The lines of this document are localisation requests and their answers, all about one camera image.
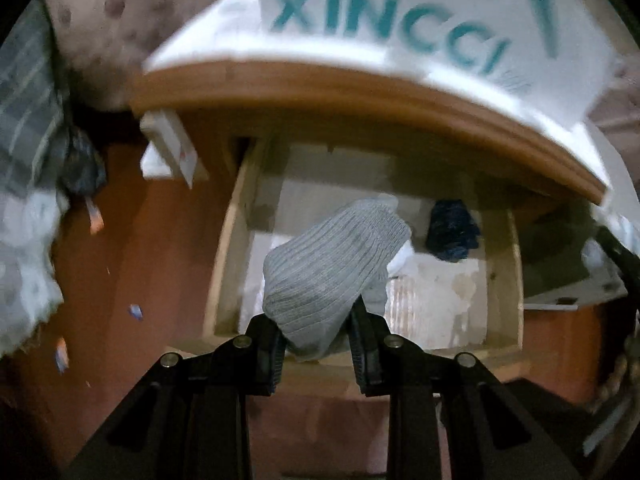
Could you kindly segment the grey ribbed knit garment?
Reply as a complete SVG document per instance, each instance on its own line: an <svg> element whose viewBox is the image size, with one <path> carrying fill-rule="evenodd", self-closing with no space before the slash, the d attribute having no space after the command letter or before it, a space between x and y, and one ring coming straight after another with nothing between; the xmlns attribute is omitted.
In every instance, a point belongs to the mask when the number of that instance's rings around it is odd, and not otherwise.
<svg viewBox="0 0 640 480"><path fill-rule="evenodd" d="M266 255L262 312L297 359L342 352L357 300L384 313L388 266L411 238L397 207L388 194L355 200Z"/></svg>

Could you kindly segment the wooden nightstand drawer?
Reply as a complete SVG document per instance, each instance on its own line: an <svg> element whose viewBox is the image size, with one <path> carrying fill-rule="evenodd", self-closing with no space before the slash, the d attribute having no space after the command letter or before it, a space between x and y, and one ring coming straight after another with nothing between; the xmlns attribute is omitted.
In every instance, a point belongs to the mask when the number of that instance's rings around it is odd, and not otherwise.
<svg viewBox="0 0 640 480"><path fill-rule="evenodd" d="M451 358L477 357L508 382L528 369L523 354L523 279L518 234L503 184L435 159L259 140L247 151L224 216L203 325L175 348L199 356L241 337L262 312L264 261L357 200L395 211L410 238L357 308L384 318L395 344L410 340ZM460 200L477 244L457 262L425 246L433 208Z"/></svg>

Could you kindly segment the dark blue sparkly garment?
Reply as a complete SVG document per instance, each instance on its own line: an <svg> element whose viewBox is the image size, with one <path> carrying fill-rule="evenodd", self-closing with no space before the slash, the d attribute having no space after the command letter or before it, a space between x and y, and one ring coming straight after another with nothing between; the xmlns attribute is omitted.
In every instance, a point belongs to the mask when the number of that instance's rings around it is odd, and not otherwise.
<svg viewBox="0 0 640 480"><path fill-rule="evenodd" d="M480 228L463 200L438 200L432 208L425 248L446 262L460 262L480 247Z"/></svg>

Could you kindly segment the orange blue wrapper on floor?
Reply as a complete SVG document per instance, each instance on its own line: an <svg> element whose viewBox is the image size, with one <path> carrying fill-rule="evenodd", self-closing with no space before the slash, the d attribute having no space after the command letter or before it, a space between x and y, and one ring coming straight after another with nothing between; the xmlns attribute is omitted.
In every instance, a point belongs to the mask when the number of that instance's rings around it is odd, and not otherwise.
<svg viewBox="0 0 640 480"><path fill-rule="evenodd" d="M70 358L68 357L67 344L64 338L58 338L55 345L55 365L60 373L66 372L70 367Z"/></svg>

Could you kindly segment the brown wooden nightstand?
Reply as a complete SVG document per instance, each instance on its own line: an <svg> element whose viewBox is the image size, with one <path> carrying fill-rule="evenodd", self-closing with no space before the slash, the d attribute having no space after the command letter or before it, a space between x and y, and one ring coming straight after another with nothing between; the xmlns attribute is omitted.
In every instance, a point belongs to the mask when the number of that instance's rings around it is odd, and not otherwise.
<svg viewBox="0 0 640 480"><path fill-rule="evenodd" d="M600 205L605 185L531 126L399 77L294 62L222 61L152 70L132 78L134 114L173 110L213 181L224 216L239 138L284 136L331 148L432 155L555 200Z"/></svg>

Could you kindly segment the white flat box on floor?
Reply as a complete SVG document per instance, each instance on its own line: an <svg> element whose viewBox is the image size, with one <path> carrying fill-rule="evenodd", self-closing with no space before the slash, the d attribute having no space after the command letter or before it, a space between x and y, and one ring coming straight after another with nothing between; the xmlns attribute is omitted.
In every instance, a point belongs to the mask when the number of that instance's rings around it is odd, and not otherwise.
<svg viewBox="0 0 640 480"><path fill-rule="evenodd" d="M172 180L175 175L155 145L150 142L140 159L140 170L145 180Z"/></svg>

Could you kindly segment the white leaf-print sheet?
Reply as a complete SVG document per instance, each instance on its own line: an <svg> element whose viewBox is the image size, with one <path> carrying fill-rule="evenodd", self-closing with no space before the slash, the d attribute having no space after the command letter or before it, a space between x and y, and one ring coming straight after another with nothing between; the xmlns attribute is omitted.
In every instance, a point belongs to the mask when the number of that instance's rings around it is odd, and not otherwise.
<svg viewBox="0 0 640 480"><path fill-rule="evenodd" d="M63 302L51 247L68 208L55 190L1 194L1 354L32 338Z"/></svg>

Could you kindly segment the white XINCCI shoe box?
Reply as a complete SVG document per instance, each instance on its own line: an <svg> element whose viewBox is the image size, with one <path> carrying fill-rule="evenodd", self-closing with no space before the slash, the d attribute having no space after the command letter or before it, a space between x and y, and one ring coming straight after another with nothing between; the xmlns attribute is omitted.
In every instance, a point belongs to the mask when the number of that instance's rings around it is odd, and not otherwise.
<svg viewBox="0 0 640 480"><path fill-rule="evenodd" d="M587 114L616 54L579 0L259 0L270 32L397 48L463 70L565 127Z"/></svg>

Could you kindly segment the brown cardboard box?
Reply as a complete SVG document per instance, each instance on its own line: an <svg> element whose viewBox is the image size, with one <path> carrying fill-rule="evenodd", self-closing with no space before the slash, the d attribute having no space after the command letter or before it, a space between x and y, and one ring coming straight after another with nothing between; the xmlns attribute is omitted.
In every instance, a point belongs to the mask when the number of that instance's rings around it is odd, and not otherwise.
<svg viewBox="0 0 640 480"><path fill-rule="evenodd" d="M176 112L146 112L140 120L140 130L171 166L175 175L172 180L186 182L189 188L195 182L208 180L208 172Z"/></svg>

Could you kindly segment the dark blue snack bag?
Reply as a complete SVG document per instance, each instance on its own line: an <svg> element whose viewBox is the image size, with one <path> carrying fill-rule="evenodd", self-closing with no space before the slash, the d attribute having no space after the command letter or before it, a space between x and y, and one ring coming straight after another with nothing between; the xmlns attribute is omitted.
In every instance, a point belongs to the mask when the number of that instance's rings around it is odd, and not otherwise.
<svg viewBox="0 0 640 480"><path fill-rule="evenodd" d="M92 197L106 183L103 158L88 136L78 129L70 133L70 143L58 180L66 192L82 197Z"/></svg>

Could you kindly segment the grey plaid blanket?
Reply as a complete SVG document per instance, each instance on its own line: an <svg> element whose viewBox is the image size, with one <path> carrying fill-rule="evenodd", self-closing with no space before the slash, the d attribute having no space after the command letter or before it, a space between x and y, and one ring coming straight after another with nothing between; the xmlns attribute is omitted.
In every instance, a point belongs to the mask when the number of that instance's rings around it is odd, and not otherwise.
<svg viewBox="0 0 640 480"><path fill-rule="evenodd" d="M1 188L53 188L67 151L64 87L49 12L30 0L1 46Z"/></svg>

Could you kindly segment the white patterned table cover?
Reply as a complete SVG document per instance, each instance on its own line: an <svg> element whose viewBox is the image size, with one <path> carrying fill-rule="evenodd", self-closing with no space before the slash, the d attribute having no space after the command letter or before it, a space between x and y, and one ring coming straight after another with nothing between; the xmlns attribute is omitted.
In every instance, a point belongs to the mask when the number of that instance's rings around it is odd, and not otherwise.
<svg viewBox="0 0 640 480"><path fill-rule="evenodd" d="M582 162L608 189L608 175L585 127L565 127L517 96L490 82L442 64L416 62L401 50L363 42L265 32L258 0L219 0L187 22L144 63L142 74L192 63L231 61L294 62L399 77L484 105L523 125Z"/></svg>

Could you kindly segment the leaf-pattern curtain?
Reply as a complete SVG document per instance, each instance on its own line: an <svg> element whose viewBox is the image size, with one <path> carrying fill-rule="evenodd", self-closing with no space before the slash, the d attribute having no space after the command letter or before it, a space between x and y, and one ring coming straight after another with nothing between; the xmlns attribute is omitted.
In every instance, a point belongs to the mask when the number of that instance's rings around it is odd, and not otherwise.
<svg viewBox="0 0 640 480"><path fill-rule="evenodd" d="M127 107L131 74L217 0L46 0L70 84L98 110Z"/></svg>

